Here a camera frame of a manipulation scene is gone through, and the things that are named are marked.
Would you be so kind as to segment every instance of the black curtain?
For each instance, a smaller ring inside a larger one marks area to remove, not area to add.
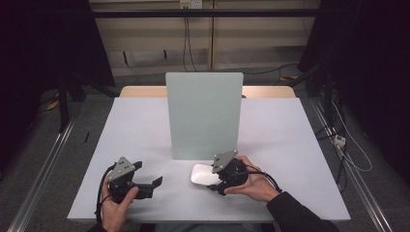
[[[360,6],[359,12],[350,17],[352,27],[333,63],[334,82],[386,161],[410,183],[406,148],[410,141],[410,9],[405,1],[357,1],[355,5]],[[328,23],[316,19],[302,70],[325,52],[323,40],[335,31]]]
[[[82,83],[70,73],[114,85],[94,18],[39,14],[77,10],[91,11],[88,0],[0,2],[0,139],[4,144],[0,168],[33,123],[41,93],[58,88],[62,71],[71,93]]]

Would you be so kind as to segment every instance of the white table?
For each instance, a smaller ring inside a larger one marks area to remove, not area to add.
[[[238,151],[271,174],[279,186],[323,219],[350,216],[337,190],[299,99],[243,99]],[[116,99],[68,219],[94,220],[100,179],[125,156],[142,161],[133,181],[163,176],[152,199],[134,200],[128,217],[138,222],[267,222],[262,202],[221,196],[190,181],[197,163],[172,159],[165,98]]]

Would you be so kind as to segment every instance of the metal bracket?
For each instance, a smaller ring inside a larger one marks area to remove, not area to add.
[[[135,167],[132,163],[130,163],[125,157],[120,157],[117,164],[114,167],[114,170],[110,173],[109,181],[114,181],[122,176],[125,176],[135,170],[139,169],[142,166],[142,162],[136,163],[137,167]]]
[[[218,173],[222,171],[228,163],[230,163],[233,158],[238,154],[237,150],[233,150],[226,153],[216,154],[214,157],[214,165],[212,168],[212,173]]]

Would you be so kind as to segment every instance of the finger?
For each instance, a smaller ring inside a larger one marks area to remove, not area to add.
[[[138,187],[131,188],[127,193],[126,197],[124,198],[123,202],[120,204],[120,209],[126,211],[128,207],[131,205],[132,201],[135,199],[136,195],[138,194]]]
[[[230,188],[226,188],[223,192],[225,194],[241,194],[243,193],[242,190],[244,188],[242,187],[230,187]]]
[[[242,161],[245,165],[254,166],[246,156],[237,156],[235,158]]]
[[[254,171],[254,169],[257,169],[258,171],[261,171],[261,169],[258,166],[255,166],[246,156],[237,156],[235,157],[236,159],[242,161],[244,165],[247,166],[247,171]]]
[[[105,176],[105,179],[103,180],[102,184],[102,199],[105,199],[109,195],[109,190],[108,190],[108,183],[109,183],[109,173],[108,175]]]

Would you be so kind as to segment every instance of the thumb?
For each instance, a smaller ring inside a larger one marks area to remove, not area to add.
[[[124,211],[128,209],[131,205],[132,201],[135,199],[136,195],[138,194],[138,187],[131,188],[127,193],[126,197],[124,198],[123,202],[121,202],[120,207],[123,208]]]
[[[241,193],[241,187],[226,188],[223,192],[225,194],[240,194]]]

